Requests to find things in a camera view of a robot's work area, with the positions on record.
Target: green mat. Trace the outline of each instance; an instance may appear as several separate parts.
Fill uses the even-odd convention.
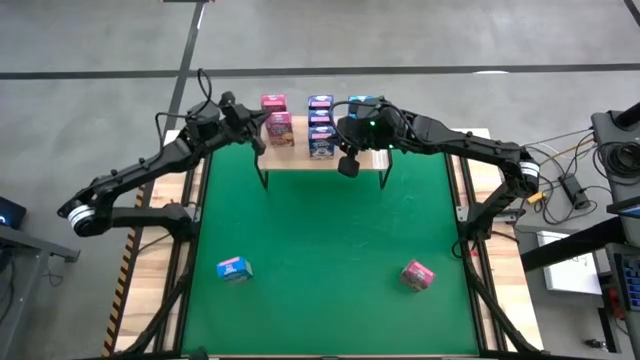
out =
[[[184,352],[477,354],[444,158],[394,156],[377,173],[272,172],[265,191],[249,146],[216,152],[209,177]],[[255,277],[229,284],[234,256]],[[399,281],[417,259],[436,273],[414,293]]]

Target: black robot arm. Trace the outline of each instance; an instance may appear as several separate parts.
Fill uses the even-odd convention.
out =
[[[355,156],[358,151],[369,149],[427,155],[443,152],[502,170],[504,183],[483,203],[470,204],[467,221],[460,224],[461,238],[488,239],[496,215],[516,198],[538,192],[540,167],[524,147],[450,130],[438,120],[399,109],[382,97],[338,102],[334,107],[341,104],[349,105],[351,115],[338,120],[331,141],[347,154],[338,167],[344,175],[357,176],[359,164]]]
[[[155,219],[171,217],[170,211],[134,212],[114,208],[113,203],[123,193],[164,174],[192,169],[208,154],[233,143],[251,142],[254,150],[262,154],[265,145],[259,129],[268,115],[236,104],[231,92],[224,93],[218,104],[209,100],[202,102],[187,113],[186,125],[175,141],[148,159],[140,158],[134,165],[95,178],[67,201],[58,215],[67,218],[76,234],[82,237],[103,234],[114,226],[162,226],[154,223]]]

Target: pink snack box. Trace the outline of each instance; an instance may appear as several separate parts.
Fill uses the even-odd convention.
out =
[[[289,112],[274,112],[266,121],[271,145],[293,146],[293,126]]]
[[[436,277],[431,270],[415,260],[402,270],[400,280],[415,291],[424,290],[431,285]]]
[[[260,104],[264,111],[287,111],[287,97],[285,95],[262,95]]]

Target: gray floor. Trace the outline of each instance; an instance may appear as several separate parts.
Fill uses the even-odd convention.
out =
[[[177,70],[193,10],[154,0],[0,0],[0,72]],[[191,68],[597,63],[640,63],[640,27],[622,0],[220,0],[206,6]],[[27,232],[82,249],[77,264],[52,261],[65,281],[41,287],[20,358],[99,354],[124,232],[79,239],[55,210],[93,177],[157,150],[153,115],[168,109],[175,83],[0,81],[0,195],[29,208]],[[637,102],[640,72],[225,78],[214,87],[253,107],[261,93],[283,92],[297,113],[312,93],[384,94],[450,127],[487,127],[495,138],[527,143]],[[181,110],[200,100],[189,80]],[[590,159],[578,178],[606,186]],[[608,195],[589,196],[602,206],[564,228],[606,218]],[[552,211],[566,213],[567,201],[557,196]],[[522,224],[543,222],[529,214]],[[593,299],[549,294],[536,273],[529,282],[547,350],[629,358],[624,339],[622,356],[581,345],[602,338]]]

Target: blue snack box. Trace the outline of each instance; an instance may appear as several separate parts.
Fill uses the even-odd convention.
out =
[[[365,102],[366,100],[369,99],[375,99],[375,96],[371,96],[371,95],[351,95],[349,96],[349,101],[362,101]],[[354,105],[349,105],[349,117],[352,117],[354,119],[357,118],[356,115],[356,107]]]
[[[309,110],[309,127],[312,126],[331,126],[329,110]]]
[[[314,126],[309,128],[309,155],[312,160],[333,159],[334,145],[326,139],[333,135],[331,126]]]
[[[329,109],[333,104],[333,95],[309,96],[309,110]]]
[[[243,282],[253,277],[251,264],[241,256],[218,263],[216,271],[219,278],[231,283]]]

